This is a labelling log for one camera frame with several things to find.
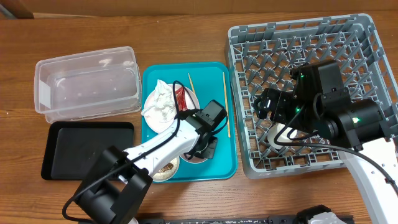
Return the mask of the white cup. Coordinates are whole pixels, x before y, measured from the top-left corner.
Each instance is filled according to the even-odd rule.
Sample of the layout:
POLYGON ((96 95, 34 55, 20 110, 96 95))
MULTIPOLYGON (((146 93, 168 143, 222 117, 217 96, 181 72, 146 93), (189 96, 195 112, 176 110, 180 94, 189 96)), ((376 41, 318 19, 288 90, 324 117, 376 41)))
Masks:
MULTIPOLYGON (((280 123, 276 123, 276 125, 273 125, 268 133, 267 133, 267 140, 269 142, 269 144, 274 147, 275 149, 281 149, 282 146, 277 145, 274 142, 274 138, 276 137, 276 135, 285 127, 284 124, 280 124, 280 123)), ((287 128, 278 138, 279 142, 292 142, 291 139, 289 139, 287 137, 288 133, 292 131, 292 133, 290 134, 291 138, 296 138, 297 135, 297 130, 296 129, 292 129, 292 128, 287 128)))

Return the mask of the red snack wrapper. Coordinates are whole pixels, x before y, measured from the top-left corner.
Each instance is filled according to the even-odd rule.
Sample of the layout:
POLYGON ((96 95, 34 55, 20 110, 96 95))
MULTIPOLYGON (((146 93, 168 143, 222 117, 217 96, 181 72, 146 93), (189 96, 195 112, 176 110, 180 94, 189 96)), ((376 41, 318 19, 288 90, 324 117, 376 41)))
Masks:
POLYGON ((187 103, 185 99, 185 89, 184 87, 180 87, 178 90, 175 91, 177 106, 179 111, 188 110, 187 103))

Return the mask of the pink bowl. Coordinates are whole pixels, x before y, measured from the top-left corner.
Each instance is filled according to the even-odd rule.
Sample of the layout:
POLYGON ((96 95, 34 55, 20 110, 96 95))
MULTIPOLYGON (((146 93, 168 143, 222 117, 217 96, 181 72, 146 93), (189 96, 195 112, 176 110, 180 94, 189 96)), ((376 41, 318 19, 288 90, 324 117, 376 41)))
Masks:
POLYGON ((186 157, 184 154, 181 154, 181 155, 180 155, 180 158, 181 158, 183 161, 185 161, 185 162, 187 162, 187 163, 190 163, 190 164, 200 164, 200 163, 203 163, 203 162, 205 162, 205 161, 208 160, 207 158, 200 159, 200 158, 198 158, 198 157, 192 157, 191 159, 187 159, 187 157, 186 157))

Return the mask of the white napkin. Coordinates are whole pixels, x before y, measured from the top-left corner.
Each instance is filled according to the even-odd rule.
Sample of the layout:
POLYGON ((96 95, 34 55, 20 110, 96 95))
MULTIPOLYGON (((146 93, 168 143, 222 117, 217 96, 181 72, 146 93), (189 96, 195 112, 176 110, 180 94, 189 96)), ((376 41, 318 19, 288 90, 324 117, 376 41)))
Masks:
POLYGON ((176 114, 173 89, 163 80, 157 80, 152 101, 144 107, 141 115, 148 118, 159 119, 166 123, 174 119, 176 114))

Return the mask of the large white round plate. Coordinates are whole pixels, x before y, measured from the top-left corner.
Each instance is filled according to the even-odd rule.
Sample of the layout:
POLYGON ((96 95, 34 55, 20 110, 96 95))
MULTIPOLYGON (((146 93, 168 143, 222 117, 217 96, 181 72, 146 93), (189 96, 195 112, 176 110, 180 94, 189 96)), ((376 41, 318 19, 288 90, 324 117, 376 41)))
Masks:
MULTIPOLYGON (((145 100, 144 109, 148 108, 150 104, 155 101, 154 96, 155 90, 153 90, 145 100)), ((185 101, 189 110, 200 108, 200 103, 196 94, 192 92, 189 88, 185 90, 185 101)), ((151 130, 156 133, 161 133, 165 131, 174 122, 174 117, 172 117, 169 121, 164 121, 163 117, 160 115, 160 112, 152 113, 151 115, 143 117, 151 130)))

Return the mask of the brown food piece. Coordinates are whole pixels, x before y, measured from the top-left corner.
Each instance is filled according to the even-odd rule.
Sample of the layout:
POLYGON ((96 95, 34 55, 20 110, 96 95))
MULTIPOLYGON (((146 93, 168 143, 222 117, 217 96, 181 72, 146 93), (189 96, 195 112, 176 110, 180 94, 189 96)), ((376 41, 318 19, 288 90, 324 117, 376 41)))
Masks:
POLYGON ((174 165, 172 163, 168 163, 166 166, 161 168, 159 173, 170 173, 174 171, 174 165))

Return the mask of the grey bowl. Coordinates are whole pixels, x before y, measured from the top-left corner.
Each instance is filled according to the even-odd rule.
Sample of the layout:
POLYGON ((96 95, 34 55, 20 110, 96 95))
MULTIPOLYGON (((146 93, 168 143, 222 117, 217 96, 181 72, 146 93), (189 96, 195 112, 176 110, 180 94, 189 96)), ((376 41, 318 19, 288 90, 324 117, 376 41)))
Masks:
POLYGON ((166 164, 161 170, 156 172, 152 178, 155 182, 164 182, 171 179, 178 171, 180 165, 180 158, 176 157, 166 164))

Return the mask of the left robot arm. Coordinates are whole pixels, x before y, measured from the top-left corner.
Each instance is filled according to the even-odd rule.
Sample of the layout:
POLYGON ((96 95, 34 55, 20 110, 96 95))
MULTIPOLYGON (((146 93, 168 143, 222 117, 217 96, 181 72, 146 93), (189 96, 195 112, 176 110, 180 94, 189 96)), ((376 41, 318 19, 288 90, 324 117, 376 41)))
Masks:
POLYGON ((226 118, 225 108, 212 100, 203 109, 177 113, 167 130, 139 146, 104 150, 70 201, 88 223, 136 223, 154 174, 181 155, 212 159, 226 118))

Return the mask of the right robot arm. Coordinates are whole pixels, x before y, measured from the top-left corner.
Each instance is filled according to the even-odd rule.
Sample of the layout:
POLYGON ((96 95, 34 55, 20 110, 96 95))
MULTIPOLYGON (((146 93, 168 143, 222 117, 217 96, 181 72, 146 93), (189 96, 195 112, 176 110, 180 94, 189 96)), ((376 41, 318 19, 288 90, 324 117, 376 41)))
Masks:
POLYGON ((259 119, 283 124, 276 146, 339 152, 373 223, 397 223, 397 156, 392 131, 371 99, 351 101, 336 60, 305 63, 290 71, 293 92, 265 89, 254 101, 259 119))

